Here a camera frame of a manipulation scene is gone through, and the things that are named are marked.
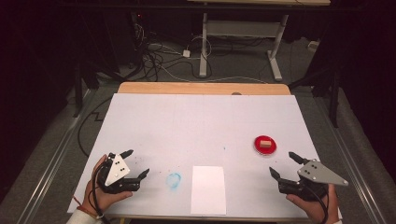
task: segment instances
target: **wrist strap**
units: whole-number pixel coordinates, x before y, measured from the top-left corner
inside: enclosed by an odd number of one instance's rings
[[[90,217],[92,217],[93,219],[98,219],[98,218],[97,218],[97,215],[91,213],[90,211],[88,211],[88,209],[86,209],[86,208],[83,207],[82,205],[79,206],[79,207],[77,207],[77,210],[79,210],[79,211],[81,211],[81,212],[84,212],[84,213],[90,215]]]

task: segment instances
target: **desk leg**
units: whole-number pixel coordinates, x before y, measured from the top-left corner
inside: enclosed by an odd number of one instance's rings
[[[267,51],[268,60],[270,61],[271,68],[273,70],[274,78],[276,81],[282,80],[282,76],[280,75],[279,66],[277,66],[277,62],[276,62],[276,53],[277,53],[277,49],[279,48],[280,41],[282,40],[282,35],[283,35],[283,32],[285,31],[286,22],[288,21],[288,17],[289,17],[289,15],[283,16],[282,22],[279,24],[279,27],[277,28],[276,39],[274,42],[274,48],[273,48],[273,50]]]
[[[207,38],[207,13],[204,13],[204,19],[202,23],[202,49],[201,49],[201,62],[199,65],[199,76],[206,77],[206,60],[207,60],[207,51],[206,51],[206,38]]]

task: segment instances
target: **gray carpet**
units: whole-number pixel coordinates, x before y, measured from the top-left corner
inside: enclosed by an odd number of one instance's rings
[[[216,56],[224,53],[224,50],[213,51],[209,62],[212,67],[213,75],[210,80],[225,77],[250,77],[260,81],[274,83],[268,61],[265,60],[264,49],[271,48],[271,41],[265,40],[258,47],[242,48],[233,51],[226,56]],[[309,65],[313,53],[306,50],[308,41],[302,39],[293,44],[282,43],[278,52],[277,60],[284,77],[283,83],[290,83],[304,75]],[[178,52],[182,47],[167,43],[172,49]],[[164,54],[166,60],[176,58],[174,55]],[[123,73],[128,73],[128,69],[122,67]],[[194,74],[198,74],[198,62],[193,62]],[[167,69],[174,77],[188,80],[199,80],[191,75],[191,68],[186,63],[181,63]],[[178,81],[168,73],[161,71],[159,81]],[[154,77],[141,79],[150,81]],[[221,82],[255,82],[252,79],[233,78],[223,79]],[[65,153],[62,162],[57,167],[56,175],[51,179],[49,188],[45,191],[42,201],[37,202],[39,206],[33,211],[33,216],[27,223],[65,223],[70,215],[66,210],[79,181],[87,158],[80,151],[77,140],[77,130],[89,112],[97,105],[101,104],[106,98],[111,96],[118,89],[118,84],[103,81],[98,91],[91,91],[86,97],[83,114],[80,119],[73,119],[74,99],[70,99],[70,105],[59,114],[51,123],[45,135],[37,145],[31,158],[26,163],[20,176],[12,187],[7,197],[0,205],[0,223],[17,223],[25,205],[29,202],[35,192],[35,187],[40,177],[45,173],[52,156],[58,147],[64,146]],[[373,223],[373,219],[379,218],[377,223],[392,223],[396,218],[396,188],[394,182],[385,171],[382,163],[375,155],[361,126],[350,111],[346,97],[341,92],[340,104],[338,109],[339,128],[334,129],[330,124],[323,108],[327,104],[327,99],[313,98],[309,88],[296,88],[292,94],[296,95],[299,106],[302,110],[308,131],[312,137],[314,145],[318,151],[320,160],[333,169],[337,174],[349,181],[347,188],[337,188],[340,200],[340,209],[344,217],[344,223]],[[100,112],[103,118],[108,107],[108,102],[100,106],[96,111]],[[76,129],[72,133],[70,141],[63,144],[64,134],[70,125],[75,122]],[[81,129],[81,144],[89,153],[94,144],[95,138],[101,127],[100,121],[94,121],[94,116],[89,116]],[[360,181],[355,182],[356,174],[347,167],[350,165],[343,157],[342,148],[345,148],[356,162],[360,173],[357,175]],[[361,191],[361,183],[367,184],[368,189]],[[375,204],[364,203],[362,194],[369,192],[375,199]],[[375,211],[371,214],[371,206],[380,209],[380,213]],[[164,222],[155,220],[133,220],[132,223],[191,223],[191,221]]]

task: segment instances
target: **floor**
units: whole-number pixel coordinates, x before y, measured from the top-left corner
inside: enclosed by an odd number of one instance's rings
[[[155,69],[150,70],[150,62],[146,61],[148,75],[142,71],[131,79],[275,83],[265,57],[265,51],[272,47],[271,39],[213,41],[212,53],[208,58],[211,69],[209,78],[197,77],[197,60],[173,61],[180,57],[178,54],[185,46],[173,42],[155,42],[149,48],[157,50],[152,55],[156,55],[156,62],[163,62],[162,70],[156,74]],[[306,48],[308,43],[308,40],[301,39],[292,44],[281,44],[276,56],[283,75],[281,83],[289,84],[304,76],[314,56]],[[191,47],[191,50],[192,58],[199,57],[197,49]],[[122,75],[126,75],[133,68],[121,65],[120,70]],[[70,217],[66,210],[87,160],[81,148],[86,153],[91,151],[102,124],[101,121],[95,121],[95,117],[90,114],[93,111],[98,112],[97,120],[104,118],[108,108],[108,101],[105,102],[105,99],[116,92],[119,86],[118,83],[108,80],[104,74],[99,74],[98,79],[100,88],[85,91],[84,107],[77,118],[73,118],[75,98],[73,92],[70,93],[69,105],[48,127],[1,203],[0,223],[65,223]],[[364,136],[342,90],[337,113],[338,129],[334,129],[327,118],[327,97],[312,97],[309,87],[298,87],[292,90],[292,94],[297,98],[320,160],[351,183],[348,188],[337,189],[343,222],[391,223],[396,218],[396,205],[393,203],[396,200],[396,187]],[[165,222],[135,219],[132,223]]]

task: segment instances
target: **blue stain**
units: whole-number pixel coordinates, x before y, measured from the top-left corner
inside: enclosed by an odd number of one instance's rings
[[[168,177],[166,177],[166,185],[170,189],[177,189],[180,180],[181,180],[180,174],[172,173]]]

